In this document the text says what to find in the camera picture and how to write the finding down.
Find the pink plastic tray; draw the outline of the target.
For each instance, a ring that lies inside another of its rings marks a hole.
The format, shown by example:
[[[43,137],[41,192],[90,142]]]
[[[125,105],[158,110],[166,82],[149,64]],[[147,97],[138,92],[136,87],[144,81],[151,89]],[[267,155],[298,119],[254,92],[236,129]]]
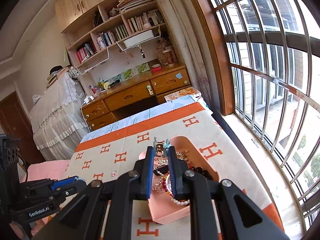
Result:
[[[185,136],[157,144],[152,190],[148,200],[152,220],[168,224],[189,215],[189,186],[185,174],[199,173],[208,181],[220,181],[219,174]]]

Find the pink strap smartwatch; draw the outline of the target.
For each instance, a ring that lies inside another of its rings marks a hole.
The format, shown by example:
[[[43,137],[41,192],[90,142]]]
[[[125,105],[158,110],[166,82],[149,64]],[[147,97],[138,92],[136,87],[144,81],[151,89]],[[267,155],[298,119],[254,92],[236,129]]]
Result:
[[[154,165],[153,166],[153,174],[155,176],[164,176],[169,172],[169,165]]]

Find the pink bed cover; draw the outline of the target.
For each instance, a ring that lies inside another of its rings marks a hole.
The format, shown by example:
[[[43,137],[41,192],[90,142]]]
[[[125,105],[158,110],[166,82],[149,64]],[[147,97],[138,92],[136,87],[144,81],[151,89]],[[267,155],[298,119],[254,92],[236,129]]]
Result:
[[[70,160],[52,160],[52,161],[45,161],[39,164],[32,164],[28,167],[28,175],[24,175],[20,182],[27,181],[34,181],[40,179],[56,179],[61,180],[67,167],[70,163]]]

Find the orange beige H blanket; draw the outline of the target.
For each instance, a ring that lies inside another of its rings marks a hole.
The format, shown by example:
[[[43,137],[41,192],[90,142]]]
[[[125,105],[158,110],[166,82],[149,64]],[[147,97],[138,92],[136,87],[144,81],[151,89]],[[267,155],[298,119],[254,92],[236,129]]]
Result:
[[[200,167],[216,180],[228,179],[246,194],[278,226],[275,205],[243,154],[215,119],[197,102],[165,103],[130,118],[88,133],[77,146],[64,177],[79,176],[86,182],[117,179],[143,159],[148,146],[169,141],[178,156],[191,167]],[[168,190],[167,160],[154,160],[151,198],[135,201],[133,239],[189,239],[190,209],[177,204]]]

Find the lace covered piano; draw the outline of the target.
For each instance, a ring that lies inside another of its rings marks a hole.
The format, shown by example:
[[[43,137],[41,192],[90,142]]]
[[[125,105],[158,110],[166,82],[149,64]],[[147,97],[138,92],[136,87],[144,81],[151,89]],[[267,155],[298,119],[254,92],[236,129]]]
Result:
[[[46,161],[71,159],[88,133],[80,109],[85,97],[80,82],[65,73],[29,112],[36,148]]]

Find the light blue patterned sheet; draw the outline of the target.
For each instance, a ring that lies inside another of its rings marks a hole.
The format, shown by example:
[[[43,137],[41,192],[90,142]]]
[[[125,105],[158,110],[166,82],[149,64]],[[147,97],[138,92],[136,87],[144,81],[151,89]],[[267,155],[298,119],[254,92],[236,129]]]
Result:
[[[181,107],[190,105],[194,102],[200,103],[200,105],[210,114],[213,114],[213,111],[208,107],[207,103],[204,101],[202,96],[193,96],[193,95],[185,95],[180,98],[165,102],[161,105],[158,105],[156,107],[152,107],[150,109],[144,110],[140,113],[134,114],[132,116],[129,116],[127,118],[124,118],[120,121],[115,121],[109,125],[106,125],[102,128],[99,128],[95,131],[87,133],[82,139],[81,143],[95,139],[97,137],[100,137],[102,135],[106,135],[108,133],[117,131],[119,129],[125,128],[127,126],[131,126],[134,124],[137,124],[139,122],[143,122],[145,120],[149,120],[151,118],[154,118],[156,116],[160,116],[161,114],[168,113],[170,111],[179,109]]]

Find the brown wooden door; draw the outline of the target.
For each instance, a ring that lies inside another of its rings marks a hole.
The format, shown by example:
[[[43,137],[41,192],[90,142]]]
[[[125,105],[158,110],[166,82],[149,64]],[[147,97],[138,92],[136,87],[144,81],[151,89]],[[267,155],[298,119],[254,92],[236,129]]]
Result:
[[[16,92],[1,100],[1,127],[5,134],[18,139],[19,154],[27,164],[38,164],[45,161],[35,145],[30,121]]]

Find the wooden desk with drawers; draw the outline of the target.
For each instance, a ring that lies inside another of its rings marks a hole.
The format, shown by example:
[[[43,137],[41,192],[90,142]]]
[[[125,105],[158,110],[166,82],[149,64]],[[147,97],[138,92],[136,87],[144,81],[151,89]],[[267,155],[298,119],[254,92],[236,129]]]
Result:
[[[185,65],[176,63],[136,75],[102,92],[81,107],[89,131],[165,103],[165,96],[191,86]]]

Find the magazine on bed edge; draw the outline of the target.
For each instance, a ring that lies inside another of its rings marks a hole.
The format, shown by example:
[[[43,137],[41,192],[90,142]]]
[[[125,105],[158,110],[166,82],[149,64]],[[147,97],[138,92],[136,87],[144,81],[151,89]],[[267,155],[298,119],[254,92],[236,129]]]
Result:
[[[164,97],[164,99],[166,102],[169,102],[169,101],[172,101],[172,100],[175,100],[175,99],[181,98],[183,96],[187,96],[187,95],[189,95],[193,98],[196,98],[196,99],[202,97],[201,92],[198,91],[196,88],[188,87],[188,88],[184,88],[182,90],[176,91],[176,92],[172,92],[172,93],[166,95]]]

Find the white storage basket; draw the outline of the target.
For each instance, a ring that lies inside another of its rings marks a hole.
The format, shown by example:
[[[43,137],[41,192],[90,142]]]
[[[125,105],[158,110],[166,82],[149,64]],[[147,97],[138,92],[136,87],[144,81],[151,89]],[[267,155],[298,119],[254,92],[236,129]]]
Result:
[[[139,44],[139,43],[144,42],[146,40],[149,40],[151,38],[154,38],[154,34],[153,34],[152,30],[148,30],[148,31],[137,34],[137,35],[125,40],[124,46],[125,46],[125,48],[129,48],[131,46],[134,46],[136,44]]]

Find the beige curtain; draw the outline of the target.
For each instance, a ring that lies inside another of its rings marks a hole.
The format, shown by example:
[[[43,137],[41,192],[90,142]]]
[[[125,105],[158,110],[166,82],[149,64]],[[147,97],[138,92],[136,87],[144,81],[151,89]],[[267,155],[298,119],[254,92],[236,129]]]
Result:
[[[191,84],[210,109],[220,100],[214,66],[199,16],[191,0],[157,0],[172,35],[176,53],[187,67]]]

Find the window metal grille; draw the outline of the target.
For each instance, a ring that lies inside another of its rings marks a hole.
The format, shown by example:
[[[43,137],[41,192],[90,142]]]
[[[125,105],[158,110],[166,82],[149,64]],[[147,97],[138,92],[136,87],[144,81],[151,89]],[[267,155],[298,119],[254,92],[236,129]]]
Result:
[[[235,112],[272,155],[304,225],[319,216],[319,25],[302,0],[209,0]]]

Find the wooden wall bookshelf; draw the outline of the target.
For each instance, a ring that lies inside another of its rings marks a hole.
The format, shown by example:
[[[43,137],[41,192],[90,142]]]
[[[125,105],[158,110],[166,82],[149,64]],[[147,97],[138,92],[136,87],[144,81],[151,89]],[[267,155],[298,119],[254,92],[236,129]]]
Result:
[[[87,95],[100,80],[164,61],[162,51],[175,48],[157,0],[57,0],[55,13],[68,59]],[[148,30],[154,38],[125,48],[125,40]]]

